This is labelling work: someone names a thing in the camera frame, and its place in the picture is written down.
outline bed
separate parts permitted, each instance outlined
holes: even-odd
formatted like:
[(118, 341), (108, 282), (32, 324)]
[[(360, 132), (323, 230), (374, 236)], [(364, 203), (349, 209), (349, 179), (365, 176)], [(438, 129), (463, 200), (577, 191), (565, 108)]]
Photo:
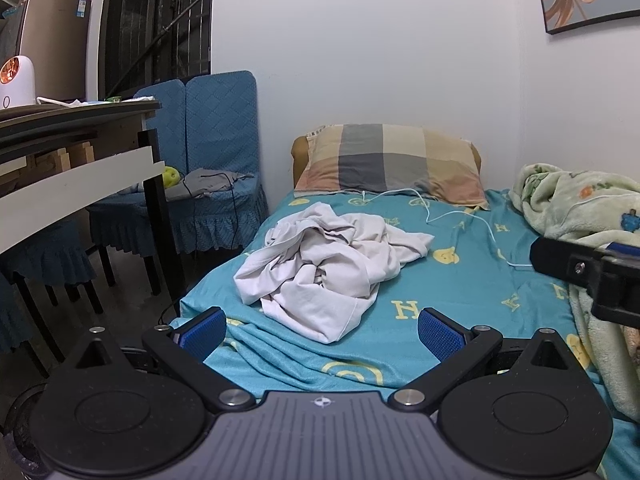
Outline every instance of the bed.
[[(294, 177), (305, 167), (304, 139), (292, 150)], [(480, 158), (474, 149), (476, 164)], [(433, 307), (463, 326), (491, 325), (505, 337), (530, 337), (539, 327), (556, 329), (586, 368), (609, 403), (598, 373), (590, 363), (575, 329), (566, 285), (529, 267), (529, 247), (536, 233), (511, 206), (506, 191), (489, 190), (490, 210), (456, 207), (429, 200), (431, 218), (466, 211), (491, 226), (497, 246), (484, 222), (450, 214), (426, 224), (427, 212), (415, 196), (337, 193), (296, 198), (287, 196), (264, 222), (245, 252), (212, 270), (182, 300), (178, 326), (212, 305), (227, 317), (224, 343), (206, 364), (260, 398), (266, 390), (348, 391), (393, 390), (435, 366), (437, 359), (418, 340), (416, 324), (422, 308)], [(315, 202), (332, 206), (336, 214), (376, 214), (408, 232), (435, 236), (426, 258), (407, 264), (395, 279), (382, 283), (376, 303), (359, 327), (330, 345), (311, 341), (245, 306), (233, 275), (246, 256), (261, 248), (268, 229), (289, 214)], [(598, 470), (607, 479), (640, 478), (638, 427), (613, 411), (614, 434)]]

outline blue chair cover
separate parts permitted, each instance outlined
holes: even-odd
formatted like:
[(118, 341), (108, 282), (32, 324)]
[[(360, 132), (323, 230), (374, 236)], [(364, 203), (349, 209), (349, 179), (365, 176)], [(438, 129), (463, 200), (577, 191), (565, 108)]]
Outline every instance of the blue chair cover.
[(14, 290), (0, 273), (0, 352), (9, 352), (31, 338), (31, 327), (14, 300)]
[[(157, 113), (148, 121), (148, 126), (158, 130), (165, 163), (183, 173), (207, 168), (253, 176), (237, 181), (233, 192), (169, 202), (176, 248), (190, 253), (196, 249), (246, 247), (268, 214), (258, 173), (254, 77), (250, 72), (196, 77), (186, 85), (186, 104), (175, 101), (180, 101), (181, 84), (169, 81), (136, 94), (155, 95), (168, 115)], [(180, 115), (183, 124), (178, 131)], [(87, 209), (95, 244), (141, 256), (156, 253), (143, 193), (113, 195)]]
[(73, 219), (55, 222), (0, 254), (0, 270), (9, 279), (17, 272), (52, 286), (95, 278)]

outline floral blanket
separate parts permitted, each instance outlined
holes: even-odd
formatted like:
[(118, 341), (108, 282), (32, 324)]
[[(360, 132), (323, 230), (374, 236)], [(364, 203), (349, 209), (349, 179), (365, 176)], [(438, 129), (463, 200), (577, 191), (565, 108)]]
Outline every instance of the floral blanket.
[[(626, 176), (533, 164), (520, 170), (509, 196), (547, 238), (640, 247), (640, 184)], [(570, 302), (580, 338), (615, 407), (640, 421), (640, 332), (593, 317), (593, 301), (583, 288), (570, 286)]]

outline crumpled white fabric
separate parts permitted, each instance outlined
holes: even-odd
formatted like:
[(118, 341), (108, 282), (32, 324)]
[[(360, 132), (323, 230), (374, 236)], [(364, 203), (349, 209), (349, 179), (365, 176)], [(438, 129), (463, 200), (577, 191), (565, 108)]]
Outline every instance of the crumpled white fabric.
[(337, 216), (317, 202), (281, 219), (234, 276), (244, 304), (299, 334), (331, 343), (360, 324), (378, 285), (426, 256), (432, 235), (406, 233), (376, 215)]

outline white electronic device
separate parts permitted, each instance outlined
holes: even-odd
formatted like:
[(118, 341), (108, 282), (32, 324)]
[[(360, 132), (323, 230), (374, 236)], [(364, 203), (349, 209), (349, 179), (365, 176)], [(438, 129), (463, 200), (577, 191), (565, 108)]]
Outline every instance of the white electronic device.
[(0, 104), (2, 108), (36, 104), (36, 75), (28, 57), (14, 56), (0, 69)]

